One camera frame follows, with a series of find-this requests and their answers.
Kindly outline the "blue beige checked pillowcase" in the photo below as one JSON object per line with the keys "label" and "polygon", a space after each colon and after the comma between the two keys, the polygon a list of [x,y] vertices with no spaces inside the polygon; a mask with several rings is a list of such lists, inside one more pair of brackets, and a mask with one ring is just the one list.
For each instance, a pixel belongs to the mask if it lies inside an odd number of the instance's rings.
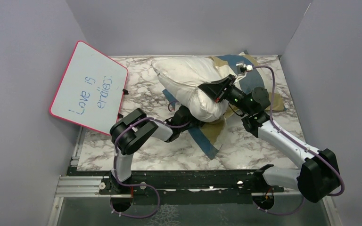
{"label": "blue beige checked pillowcase", "polygon": [[221,148],[226,120],[241,118],[253,136],[269,120],[269,111],[286,106],[275,88],[275,71],[248,54],[210,57],[173,57],[153,63],[166,98],[185,105],[189,129],[203,153],[214,159]]}

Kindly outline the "white pillow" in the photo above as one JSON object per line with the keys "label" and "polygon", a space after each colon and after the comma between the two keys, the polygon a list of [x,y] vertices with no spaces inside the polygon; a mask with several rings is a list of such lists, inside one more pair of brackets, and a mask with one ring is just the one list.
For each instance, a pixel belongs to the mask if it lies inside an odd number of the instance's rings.
{"label": "white pillow", "polygon": [[225,114],[227,101],[215,103],[198,88],[226,77],[218,72],[211,58],[172,57],[153,60],[151,65],[164,88],[198,120],[213,122]]}

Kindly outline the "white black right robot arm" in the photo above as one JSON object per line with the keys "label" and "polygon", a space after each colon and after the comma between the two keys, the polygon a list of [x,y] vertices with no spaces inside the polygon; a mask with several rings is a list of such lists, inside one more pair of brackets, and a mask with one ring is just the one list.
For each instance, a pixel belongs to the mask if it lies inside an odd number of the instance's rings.
{"label": "white black right robot arm", "polygon": [[339,196],[345,183],[339,173],[336,155],[329,149],[319,150],[298,140],[282,129],[265,109],[271,105],[269,93],[263,87],[245,93],[234,85],[235,77],[199,85],[216,103],[227,100],[245,114],[241,120],[245,130],[276,147],[298,168],[282,169],[266,166],[253,179],[254,188],[260,192],[271,186],[298,190],[310,202],[325,196]]}

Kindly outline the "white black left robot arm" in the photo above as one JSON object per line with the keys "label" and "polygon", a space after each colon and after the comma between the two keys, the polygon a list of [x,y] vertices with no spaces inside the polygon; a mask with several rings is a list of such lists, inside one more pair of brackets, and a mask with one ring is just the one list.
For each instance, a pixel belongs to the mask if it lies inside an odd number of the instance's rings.
{"label": "white black left robot arm", "polygon": [[137,152],[151,137],[170,143],[186,130],[200,128],[205,122],[192,115],[186,106],[180,106],[175,114],[162,121],[149,117],[142,109],[137,108],[110,129],[112,143],[115,147],[115,158],[111,169],[113,179],[111,187],[117,193],[129,189],[129,178],[132,175],[133,154]]}

